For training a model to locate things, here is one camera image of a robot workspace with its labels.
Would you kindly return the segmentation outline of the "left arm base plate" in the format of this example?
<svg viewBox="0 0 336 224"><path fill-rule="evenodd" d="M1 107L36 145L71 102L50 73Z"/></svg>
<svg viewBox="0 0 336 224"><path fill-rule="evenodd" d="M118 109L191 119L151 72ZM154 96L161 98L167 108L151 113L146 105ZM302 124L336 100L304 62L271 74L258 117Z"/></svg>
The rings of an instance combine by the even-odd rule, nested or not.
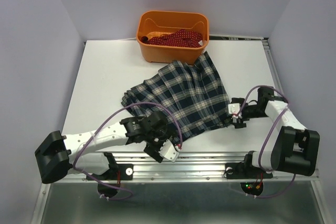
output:
<svg viewBox="0 0 336 224"><path fill-rule="evenodd" d="M101 198L106 200L121 200L132 196L129 189L121 185L122 181L131 181L133 179L133 164L119 164L117 168L110 168L102 175L96 178L106 185L99 183L97 191Z"/></svg>

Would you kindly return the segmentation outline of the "navy plaid pleated skirt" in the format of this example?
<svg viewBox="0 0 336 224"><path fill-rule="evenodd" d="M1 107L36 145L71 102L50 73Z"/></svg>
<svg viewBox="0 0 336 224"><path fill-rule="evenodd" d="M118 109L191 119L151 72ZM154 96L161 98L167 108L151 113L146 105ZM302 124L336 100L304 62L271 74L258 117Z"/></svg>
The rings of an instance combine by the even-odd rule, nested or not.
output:
<svg viewBox="0 0 336 224"><path fill-rule="evenodd" d="M162 111L171 127L176 119L183 140L231 123L229 97L207 52L192 66L173 61L152 78L124 93L121 104L133 116Z"/></svg>

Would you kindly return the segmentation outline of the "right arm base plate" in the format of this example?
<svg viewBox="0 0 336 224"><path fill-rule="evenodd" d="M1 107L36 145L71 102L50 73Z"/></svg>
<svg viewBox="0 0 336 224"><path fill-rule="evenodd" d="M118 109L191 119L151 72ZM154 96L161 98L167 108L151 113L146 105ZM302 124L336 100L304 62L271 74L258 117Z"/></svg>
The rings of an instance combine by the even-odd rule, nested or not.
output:
<svg viewBox="0 0 336 224"><path fill-rule="evenodd" d="M273 174L264 172L260 168L246 167L243 162L226 163L223 173L224 178L243 180L240 183L242 191L247 195L260 196L264 189L264 180L272 179Z"/></svg>

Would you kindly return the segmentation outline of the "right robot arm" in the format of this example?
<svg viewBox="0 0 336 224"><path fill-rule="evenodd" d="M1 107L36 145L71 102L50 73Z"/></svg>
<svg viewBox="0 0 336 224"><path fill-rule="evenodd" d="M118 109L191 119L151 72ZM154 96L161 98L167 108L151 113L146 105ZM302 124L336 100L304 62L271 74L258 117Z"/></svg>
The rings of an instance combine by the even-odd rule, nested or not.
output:
<svg viewBox="0 0 336 224"><path fill-rule="evenodd" d="M246 127L250 119L269 118L272 126L258 151L245 155L241 170L253 177L260 171L280 171L311 176L317 164L320 135L309 130L293 114L288 99L272 86L258 85L256 104L247 98L232 98L228 113L236 129Z"/></svg>

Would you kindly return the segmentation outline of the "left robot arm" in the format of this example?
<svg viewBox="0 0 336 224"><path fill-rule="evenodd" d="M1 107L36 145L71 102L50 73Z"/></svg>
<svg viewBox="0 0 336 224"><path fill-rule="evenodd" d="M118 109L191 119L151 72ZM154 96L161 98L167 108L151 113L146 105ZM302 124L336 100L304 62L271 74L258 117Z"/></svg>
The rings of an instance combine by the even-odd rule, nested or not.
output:
<svg viewBox="0 0 336 224"><path fill-rule="evenodd" d="M175 162L179 156L175 137L177 132L168 124L165 114L157 111L95 131L66 135L53 131L35 150L35 158L43 184L83 172L107 180L117 174L117 164L113 155L102 149L144 142L144 152L158 163Z"/></svg>

